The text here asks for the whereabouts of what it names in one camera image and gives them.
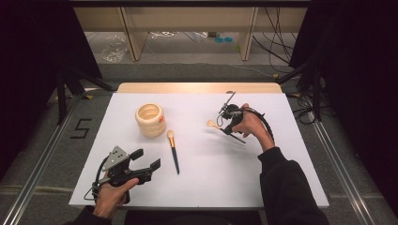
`black curtain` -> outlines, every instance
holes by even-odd
[[[338,24],[341,34],[331,40],[334,50],[324,62],[326,91],[355,151],[398,217],[398,4],[347,3]],[[306,49],[314,48],[324,13],[309,10],[306,15],[292,67],[305,62]]]

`human hand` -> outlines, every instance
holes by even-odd
[[[249,108],[249,104],[248,103],[243,104],[241,109],[244,108]],[[266,130],[263,122],[254,113],[243,112],[242,121],[239,124],[233,126],[232,131],[242,132],[243,138],[246,138],[250,134],[252,134],[260,142],[263,151],[267,151],[268,149],[275,147],[275,144],[269,132]]]
[[[112,187],[109,183],[101,185],[93,214],[112,220],[117,207],[126,201],[126,192],[138,185],[138,182],[138,178],[133,178],[120,187]]]

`gray floor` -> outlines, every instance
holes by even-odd
[[[253,43],[249,61],[241,61],[238,53],[236,34],[221,34],[233,38],[231,43],[217,43],[214,38],[198,38],[177,33],[174,37],[148,37],[140,61],[132,62],[129,53],[119,64],[111,64],[100,57],[106,48],[106,38],[114,34],[88,33],[93,54],[96,56],[104,80],[117,87],[122,82],[272,82],[276,71],[269,65],[268,53]],[[257,39],[265,46],[270,46],[263,34],[256,34]],[[284,34],[285,44],[294,46],[291,34]],[[285,57],[282,48],[273,47],[279,56]],[[282,60],[271,57],[271,64],[277,69],[289,70]],[[283,85],[286,93],[295,91],[297,79]],[[77,102],[70,114],[69,122],[62,133],[54,154],[40,177],[38,186],[23,211],[19,224],[62,224],[75,218],[80,209],[68,205],[69,195],[73,191],[85,159],[100,128],[112,93],[97,89],[96,86],[83,82],[91,99],[69,99],[69,105]],[[292,111],[299,109],[295,98],[290,98]],[[0,218],[5,218],[10,206],[16,201],[19,192],[35,169],[48,141],[56,129],[57,122],[56,95],[49,99],[48,109],[41,120],[29,144],[13,162],[4,179],[0,182]],[[365,201],[374,224],[398,224],[389,206],[378,191],[374,182],[355,157],[355,150],[344,133],[337,117],[331,116],[332,110],[322,112],[323,122],[329,137],[336,148],[344,166],[349,173],[360,196]],[[80,119],[85,128],[89,128],[84,139],[73,139],[84,135],[83,130],[75,130]],[[318,138],[314,125],[303,125],[298,121],[298,128],[308,148],[315,170],[322,187],[329,197],[330,207],[322,209],[330,224],[361,224],[344,188],[332,167],[327,151]],[[120,210],[114,224],[123,224],[126,211]]]

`wires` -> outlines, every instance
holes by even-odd
[[[270,46],[269,46],[269,49],[266,48],[264,45],[262,45],[262,44],[255,38],[255,36],[253,36],[253,39],[257,42],[258,45],[260,45],[260,47],[261,47],[262,49],[264,49],[264,50],[266,50],[266,51],[268,52],[268,61],[269,61],[269,64],[271,65],[271,67],[272,67],[273,69],[275,69],[276,71],[281,72],[281,73],[288,73],[288,71],[282,71],[282,70],[277,69],[277,68],[274,67],[274,66],[272,65],[272,63],[271,63],[271,55],[274,55],[274,56],[276,56],[277,58],[279,58],[279,59],[281,59],[282,61],[284,61],[286,64],[289,64],[289,61],[290,61],[290,59],[291,59],[291,53],[290,53],[290,51],[293,50],[292,47],[286,46],[286,45],[284,44],[284,41],[283,41],[282,29],[281,29],[281,23],[280,23],[281,9],[280,9],[279,7],[276,8],[276,23],[274,23],[274,21],[270,18],[269,13],[268,13],[268,10],[267,10],[266,7],[265,7],[265,11],[266,11],[266,13],[267,13],[269,22],[271,23],[272,29],[273,29],[273,31],[274,31],[274,35],[273,35],[272,38],[267,37],[266,34],[263,33],[264,38],[266,38],[267,40],[269,40],[269,41],[271,42],[271,44],[270,44]],[[282,47],[283,47],[284,54],[286,55],[286,58],[287,58],[287,59],[283,59],[283,58],[281,58],[278,54],[276,54],[275,52],[273,52],[273,51],[272,51],[272,46],[273,46],[273,45],[282,46]]]
[[[311,103],[311,99],[313,99],[312,95],[307,94],[307,92],[305,92],[305,93],[302,92],[302,93],[295,93],[295,94],[286,94],[286,96],[289,98],[297,98],[297,100],[298,100],[298,105],[300,106],[300,109],[293,111],[293,114],[295,115],[296,120],[298,120],[303,125],[309,125],[309,124],[312,124],[315,122],[315,120],[316,120],[315,117],[313,119],[310,119],[309,116],[305,117],[305,115],[308,115],[308,113],[311,113],[314,110],[313,104]],[[331,109],[331,107],[330,107],[329,103],[326,102],[326,105],[319,107],[319,110],[321,110],[321,109]],[[330,116],[330,117],[335,116],[334,112],[332,112],[332,113],[321,112],[321,113],[326,116]]]

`white tabletop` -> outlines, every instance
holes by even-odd
[[[133,170],[146,168],[161,159],[161,167],[153,173],[152,181],[134,187],[130,191],[131,201],[125,206],[148,209],[263,208],[259,184],[261,163],[257,158],[262,150],[258,141],[250,136],[244,139],[244,144],[207,126],[207,120],[217,121],[220,108],[230,96],[115,93],[69,204],[94,204],[86,201],[84,195],[91,188],[100,163],[117,145],[127,153],[144,149],[142,157],[130,162]],[[245,102],[265,113],[276,145],[281,147],[287,159],[300,164],[317,205],[329,206],[286,96],[236,93],[229,103],[240,107]],[[164,109],[166,132],[156,138],[143,136],[135,122],[136,110],[147,103],[157,103]],[[230,120],[224,121],[222,127],[229,123]],[[175,135],[180,174],[176,173],[167,129]]]

